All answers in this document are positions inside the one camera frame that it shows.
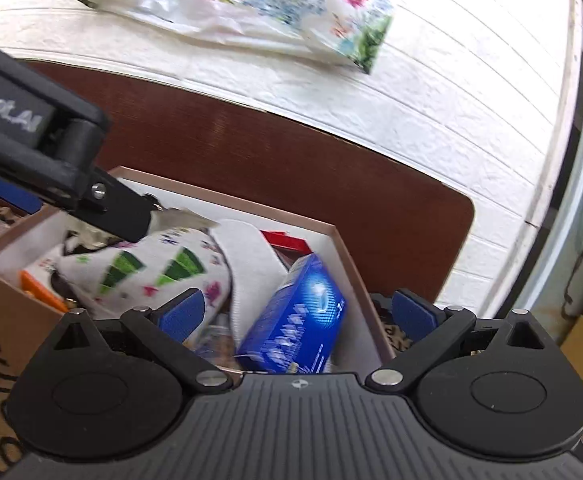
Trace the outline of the blue medicine box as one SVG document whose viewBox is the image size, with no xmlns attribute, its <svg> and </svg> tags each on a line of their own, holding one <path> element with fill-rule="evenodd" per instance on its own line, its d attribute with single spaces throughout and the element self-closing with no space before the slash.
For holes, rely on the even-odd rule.
<svg viewBox="0 0 583 480">
<path fill-rule="evenodd" d="M 298 259 L 236 350 L 245 370 L 320 374 L 347 312 L 347 300 L 316 254 Z"/>
</svg>

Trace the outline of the white patterned sock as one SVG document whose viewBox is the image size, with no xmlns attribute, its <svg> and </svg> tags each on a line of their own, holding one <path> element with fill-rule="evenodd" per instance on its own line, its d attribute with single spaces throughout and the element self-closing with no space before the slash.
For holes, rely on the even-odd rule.
<svg viewBox="0 0 583 480">
<path fill-rule="evenodd" d="M 205 311 L 188 336 L 193 347 L 228 300 L 231 271 L 210 234 L 173 228 L 96 252 L 63 252 L 51 284 L 54 292 L 77 301 L 96 320 L 120 318 L 136 307 L 156 310 L 182 292 L 198 289 Z"/>
</svg>

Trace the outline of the orange white small box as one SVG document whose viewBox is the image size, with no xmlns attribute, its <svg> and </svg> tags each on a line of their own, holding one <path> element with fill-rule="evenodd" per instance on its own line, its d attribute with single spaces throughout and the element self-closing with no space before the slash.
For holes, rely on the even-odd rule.
<svg viewBox="0 0 583 480">
<path fill-rule="evenodd" d="M 44 284 L 26 270 L 19 272 L 20 288 L 31 298 L 37 299 L 48 307 L 57 310 L 60 313 L 66 313 L 68 308 L 66 302 L 61 296 L 50 287 L 50 284 Z"/>
</svg>

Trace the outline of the dark red headboard panel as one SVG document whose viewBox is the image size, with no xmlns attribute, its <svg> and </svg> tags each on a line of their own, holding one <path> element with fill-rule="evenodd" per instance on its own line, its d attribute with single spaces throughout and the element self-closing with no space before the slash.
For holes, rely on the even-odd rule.
<svg viewBox="0 0 583 480">
<path fill-rule="evenodd" d="M 336 226 L 371 292 L 435 300 L 474 219 L 470 199 L 368 148 L 300 122 L 99 70 L 41 62 L 113 127 L 98 161 Z"/>
</svg>

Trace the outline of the white shoe insole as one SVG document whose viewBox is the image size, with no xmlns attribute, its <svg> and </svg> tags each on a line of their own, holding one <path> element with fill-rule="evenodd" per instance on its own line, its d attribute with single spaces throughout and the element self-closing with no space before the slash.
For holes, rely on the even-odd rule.
<svg viewBox="0 0 583 480">
<path fill-rule="evenodd" d="M 256 226 L 223 219 L 212 229 L 231 271 L 230 329 L 239 347 L 287 276 L 287 269 Z"/>
</svg>

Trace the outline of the brown cardboard storage box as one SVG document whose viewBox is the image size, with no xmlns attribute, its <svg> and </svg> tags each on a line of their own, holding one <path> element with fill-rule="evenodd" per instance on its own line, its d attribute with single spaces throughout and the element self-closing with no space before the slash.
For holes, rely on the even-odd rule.
<svg viewBox="0 0 583 480">
<path fill-rule="evenodd" d="M 331 354 L 335 370 L 365 377 L 395 355 L 336 226 L 259 200 L 244 200 L 127 167 L 117 167 L 111 174 L 140 194 L 156 196 L 162 205 L 185 207 L 212 220 L 240 220 L 258 229 L 285 231 L 303 238 L 322 259 L 347 300 L 348 310 Z M 45 206 L 0 236 L 0 349 L 15 374 L 22 372 L 62 317 L 60 311 L 20 289 L 19 271 L 60 244 L 65 226 L 64 212 Z"/>
</svg>

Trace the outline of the dark patterned pouch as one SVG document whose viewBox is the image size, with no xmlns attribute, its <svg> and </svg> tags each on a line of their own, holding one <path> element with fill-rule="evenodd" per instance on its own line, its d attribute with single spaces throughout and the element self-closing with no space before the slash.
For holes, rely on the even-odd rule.
<svg viewBox="0 0 583 480">
<path fill-rule="evenodd" d="M 196 214 L 196 212 L 186 208 L 162 209 L 152 212 L 150 226 L 142 236 L 170 229 L 206 231 L 216 226 L 218 226 L 217 221 Z M 83 252 L 97 252 L 103 248 L 114 246 L 123 240 L 121 236 L 110 234 L 84 221 L 70 218 L 67 222 L 62 254 L 66 256 L 82 254 Z"/>
</svg>

